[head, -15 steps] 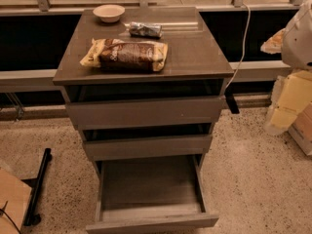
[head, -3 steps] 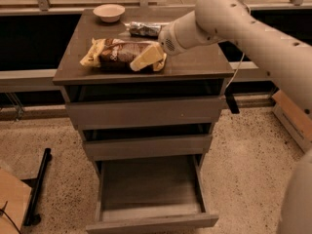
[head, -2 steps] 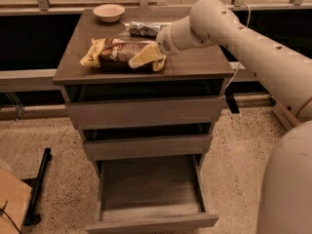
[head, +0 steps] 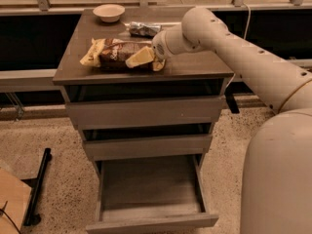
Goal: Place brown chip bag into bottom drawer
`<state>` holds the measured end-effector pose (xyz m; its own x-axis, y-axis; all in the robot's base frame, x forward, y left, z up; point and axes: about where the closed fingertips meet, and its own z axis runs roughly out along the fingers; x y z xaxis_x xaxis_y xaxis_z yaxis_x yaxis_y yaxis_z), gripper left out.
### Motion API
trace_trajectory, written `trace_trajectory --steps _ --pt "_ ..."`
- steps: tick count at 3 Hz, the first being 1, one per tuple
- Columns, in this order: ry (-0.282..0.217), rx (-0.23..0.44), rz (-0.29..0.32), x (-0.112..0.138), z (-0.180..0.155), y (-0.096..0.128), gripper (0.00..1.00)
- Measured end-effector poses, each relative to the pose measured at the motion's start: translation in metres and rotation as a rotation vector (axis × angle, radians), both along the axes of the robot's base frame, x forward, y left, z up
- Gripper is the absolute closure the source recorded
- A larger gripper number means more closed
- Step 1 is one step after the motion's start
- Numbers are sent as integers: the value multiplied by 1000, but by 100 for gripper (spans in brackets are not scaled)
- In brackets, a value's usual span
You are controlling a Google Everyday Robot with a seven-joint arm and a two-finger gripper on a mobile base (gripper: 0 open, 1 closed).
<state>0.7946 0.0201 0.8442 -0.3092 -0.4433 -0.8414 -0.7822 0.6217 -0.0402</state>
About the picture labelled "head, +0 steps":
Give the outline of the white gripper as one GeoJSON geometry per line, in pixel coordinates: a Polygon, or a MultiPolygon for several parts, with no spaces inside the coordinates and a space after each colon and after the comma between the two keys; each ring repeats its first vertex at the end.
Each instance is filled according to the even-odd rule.
{"type": "Polygon", "coordinates": [[[158,59],[155,59],[152,62],[152,70],[155,72],[162,70],[165,66],[165,59],[170,58],[173,55],[167,45],[166,34],[166,31],[161,31],[155,35],[152,39],[153,50],[147,46],[143,47],[126,60],[126,65],[129,68],[134,68],[139,65],[150,63],[154,60],[155,53],[155,56],[158,59]]]}

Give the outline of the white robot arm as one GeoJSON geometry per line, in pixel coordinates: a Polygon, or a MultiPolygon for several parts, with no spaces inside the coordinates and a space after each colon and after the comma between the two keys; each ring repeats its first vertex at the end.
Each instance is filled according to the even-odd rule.
{"type": "Polygon", "coordinates": [[[312,234],[312,74],[231,33],[206,8],[152,40],[154,55],[213,51],[271,107],[245,157],[240,234],[312,234]]]}

